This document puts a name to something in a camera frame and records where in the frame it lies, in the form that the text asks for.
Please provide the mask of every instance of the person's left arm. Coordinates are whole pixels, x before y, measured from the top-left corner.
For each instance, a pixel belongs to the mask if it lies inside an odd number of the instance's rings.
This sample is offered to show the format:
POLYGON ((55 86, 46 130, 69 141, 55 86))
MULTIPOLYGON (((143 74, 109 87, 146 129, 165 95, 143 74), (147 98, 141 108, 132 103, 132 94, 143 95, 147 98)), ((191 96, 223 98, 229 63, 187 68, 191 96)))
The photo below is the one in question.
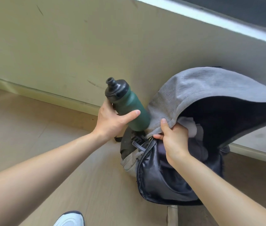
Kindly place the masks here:
POLYGON ((93 132, 0 172, 0 226, 25 220, 92 152, 139 114, 135 110, 118 116, 105 101, 93 132))

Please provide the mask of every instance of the backpack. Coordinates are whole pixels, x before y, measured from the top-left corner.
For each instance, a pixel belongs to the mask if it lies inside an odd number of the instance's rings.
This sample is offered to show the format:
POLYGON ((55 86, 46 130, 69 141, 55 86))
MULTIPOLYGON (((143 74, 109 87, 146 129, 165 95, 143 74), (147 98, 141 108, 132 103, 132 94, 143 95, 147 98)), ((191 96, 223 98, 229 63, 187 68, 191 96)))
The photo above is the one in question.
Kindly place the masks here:
POLYGON ((147 107, 151 122, 143 132, 126 129, 121 140, 121 165, 136 176, 147 201, 163 205, 201 205, 179 173, 167 165, 159 148, 160 120, 173 127, 179 117, 193 118, 203 129, 202 161, 223 176, 222 152, 238 138, 266 126, 266 86, 239 73, 215 67, 198 67, 172 76, 147 107))

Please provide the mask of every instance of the bottle body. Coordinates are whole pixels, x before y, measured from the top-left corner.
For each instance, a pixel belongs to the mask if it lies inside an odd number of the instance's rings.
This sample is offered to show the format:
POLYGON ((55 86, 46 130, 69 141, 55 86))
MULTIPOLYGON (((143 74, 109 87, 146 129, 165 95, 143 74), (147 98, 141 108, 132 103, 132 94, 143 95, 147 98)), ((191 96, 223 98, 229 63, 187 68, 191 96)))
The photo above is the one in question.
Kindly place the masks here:
POLYGON ((150 115, 141 104, 137 95, 129 90, 119 100, 113 102, 115 110, 119 115, 125 115, 133 110, 140 110, 140 115, 128 123, 128 126, 134 131, 143 131, 150 125, 150 115))

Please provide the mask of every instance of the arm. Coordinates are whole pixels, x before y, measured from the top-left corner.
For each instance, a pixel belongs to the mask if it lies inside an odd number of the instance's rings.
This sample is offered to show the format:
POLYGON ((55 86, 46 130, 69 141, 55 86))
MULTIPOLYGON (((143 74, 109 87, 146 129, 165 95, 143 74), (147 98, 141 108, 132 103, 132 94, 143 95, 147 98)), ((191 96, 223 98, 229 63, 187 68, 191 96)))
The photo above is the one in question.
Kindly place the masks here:
POLYGON ((215 174, 188 152, 188 130, 161 120, 168 162, 187 181, 219 225, 266 225, 266 209, 215 174))
POLYGON ((0 226, 18 225, 88 157, 140 114, 118 116, 105 101, 94 131, 0 172, 0 226))

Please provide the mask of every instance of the water bottle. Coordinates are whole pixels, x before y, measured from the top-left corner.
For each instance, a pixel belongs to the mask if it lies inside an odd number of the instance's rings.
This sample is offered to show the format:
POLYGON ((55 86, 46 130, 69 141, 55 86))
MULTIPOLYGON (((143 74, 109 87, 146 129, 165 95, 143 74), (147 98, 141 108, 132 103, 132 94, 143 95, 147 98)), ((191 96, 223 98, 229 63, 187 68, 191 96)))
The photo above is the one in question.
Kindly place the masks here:
POLYGON ((125 115, 133 110, 140 110, 140 115, 128 123, 128 126, 133 131, 143 131, 150 124, 150 115, 145 110, 136 94, 131 91, 129 84, 123 80, 115 80, 108 78, 108 84, 105 90, 105 95, 108 100, 113 104, 113 107, 119 115, 125 115))

